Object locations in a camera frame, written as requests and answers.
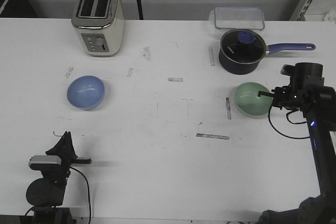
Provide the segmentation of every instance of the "black saucepan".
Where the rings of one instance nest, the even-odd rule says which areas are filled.
[[[314,44],[280,43],[266,46],[263,38],[254,31],[233,29],[220,40],[220,64],[234,74],[247,74],[255,70],[266,54],[282,50],[314,50]]]

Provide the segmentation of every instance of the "plastic container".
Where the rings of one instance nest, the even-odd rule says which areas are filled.
[[[216,6],[211,11],[209,20],[219,30],[265,28],[264,13],[258,7]]]
[[[67,91],[68,101],[82,110],[97,107],[105,95],[104,83],[96,76],[82,76],[74,80]]]
[[[269,92],[266,87],[256,82],[245,82],[238,86],[234,101],[243,115],[260,118],[268,113],[273,99],[264,95],[258,96],[259,91]]]

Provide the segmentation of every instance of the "green bowl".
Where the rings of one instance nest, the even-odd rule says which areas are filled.
[[[269,90],[256,82],[245,82],[238,86],[235,92],[235,104],[245,115],[251,117],[261,117],[267,114],[272,104],[272,98],[261,95],[259,91],[269,92]]]

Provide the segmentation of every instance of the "blue bowl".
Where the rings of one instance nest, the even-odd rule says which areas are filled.
[[[67,91],[68,101],[82,110],[97,107],[105,95],[104,83],[95,76],[82,76],[73,81]]]

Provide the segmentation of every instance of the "container lid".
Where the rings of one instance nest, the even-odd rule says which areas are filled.
[[[217,6],[214,9],[214,25],[217,29],[263,30],[264,14],[258,7]]]
[[[266,53],[264,40],[251,30],[228,31],[223,35],[221,44],[224,55],[238,63],[258,62]]]

